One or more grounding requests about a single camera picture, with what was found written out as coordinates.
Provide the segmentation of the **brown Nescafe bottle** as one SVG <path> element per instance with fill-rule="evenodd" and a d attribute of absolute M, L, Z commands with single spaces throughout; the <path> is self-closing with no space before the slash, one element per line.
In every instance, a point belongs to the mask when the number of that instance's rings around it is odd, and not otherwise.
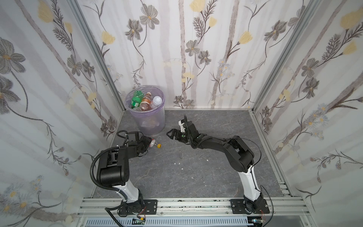
<path fill-rule="evenodd" d="M 149 111 L 151 110 L 151 103 L 152 103 L 153 97 L 150 92 L 147 92 L 146 95 L 142 98 L 142 101 L 140 103 L 140 109 L 142 111 Z"/>

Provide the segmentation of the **green soda bottle yellow cap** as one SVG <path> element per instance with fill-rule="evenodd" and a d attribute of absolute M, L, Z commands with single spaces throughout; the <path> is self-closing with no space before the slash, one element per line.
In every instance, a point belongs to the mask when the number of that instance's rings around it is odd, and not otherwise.
<path fill-rule="evenodd" d="M 136 107 L 139 107 L 142 102 L 143 97 L 144 97 L 144 93 L 141 90 L 134 91 L 133 97 L 130 102 L 131 108 L 134 109 Z"/>

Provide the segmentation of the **red label cola bottle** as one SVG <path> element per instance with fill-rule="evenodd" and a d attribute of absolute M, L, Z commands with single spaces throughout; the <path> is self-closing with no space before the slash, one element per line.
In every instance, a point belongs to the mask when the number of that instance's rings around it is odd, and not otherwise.
<path fill-rule="evenodd" d="M 149 144 L 149 147 L 157 147 L 157 148 L 161 148 L 162 145 L 160 143 L 157 143 L 155 139 L 152 139 L 151 143 Z"/>

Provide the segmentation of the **white bottle red cap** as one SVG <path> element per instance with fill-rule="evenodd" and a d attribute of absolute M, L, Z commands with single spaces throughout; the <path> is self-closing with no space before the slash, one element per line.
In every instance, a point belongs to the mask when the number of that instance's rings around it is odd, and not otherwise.
<path fill-rule="evenodd" d="M 155 96 L 150 103 L 151 109 L 156 109 L 162 104 L 163 100 L 160 96 Z"/>

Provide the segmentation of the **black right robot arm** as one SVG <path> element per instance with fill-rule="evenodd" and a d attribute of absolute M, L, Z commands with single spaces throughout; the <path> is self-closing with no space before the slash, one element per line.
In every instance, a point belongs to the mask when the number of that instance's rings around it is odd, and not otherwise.
<path fill-rule="evenodd" d="M 211 149 L 225 154 L 230 166 L 238 172 L 244 189 L 241 200 L 231 200 L 234 214 L 269 214 L 269 206 L 263 192 L 258 187 L 254 173 L 254 153 L 239 136 L 217 138 L 199 133 L 193 122 L 185 115 L 179 121 L 180 129 L 171 129 L 166 135 L 172 139 L 190 145 L 193 149 Z"/>

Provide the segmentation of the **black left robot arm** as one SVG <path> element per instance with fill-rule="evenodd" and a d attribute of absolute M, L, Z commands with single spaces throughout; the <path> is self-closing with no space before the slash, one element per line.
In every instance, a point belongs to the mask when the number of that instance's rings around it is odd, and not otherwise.
<path fill-rule="evenodd" d="M 120 205 L 105 210 L 112 218 L 115 218 L 115 213 L 120 217 L 131 214 L 138 217 L 155 215 L 157 200 L 145 200 L 140 189 L 133 185 L 129 160 L 140 158 L 149 148 L 160 148 L 161 145 L 140 131 L 120 130 L 116 135 L 123 139 L 121 144 L 101 151 L 94 157 L 90 167 L 91 180 L 97 187 L 114 191 L 122 198 Z"/>

